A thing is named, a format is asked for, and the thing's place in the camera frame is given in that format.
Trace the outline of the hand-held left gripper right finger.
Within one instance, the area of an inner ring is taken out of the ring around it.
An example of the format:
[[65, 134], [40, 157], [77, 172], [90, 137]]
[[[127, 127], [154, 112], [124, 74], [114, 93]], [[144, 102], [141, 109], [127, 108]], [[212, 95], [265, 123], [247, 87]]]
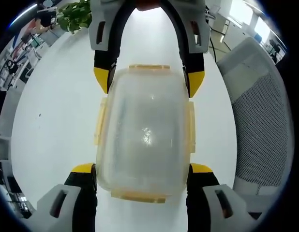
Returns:
[[189, 232], [251, 232], [256, 220], [246, 202], [227, 185], [220, 185], [212, 169], [191, 163], [186, 197]]

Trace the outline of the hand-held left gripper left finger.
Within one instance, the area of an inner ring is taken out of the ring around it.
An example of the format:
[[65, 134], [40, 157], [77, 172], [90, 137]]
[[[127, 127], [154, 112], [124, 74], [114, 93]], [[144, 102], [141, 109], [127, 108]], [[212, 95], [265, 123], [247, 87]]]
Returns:
[[97, 207], [94, 163], [74, 167], [64, 184], [50, 189], [38, 202], [37, 232], [94, 232]]

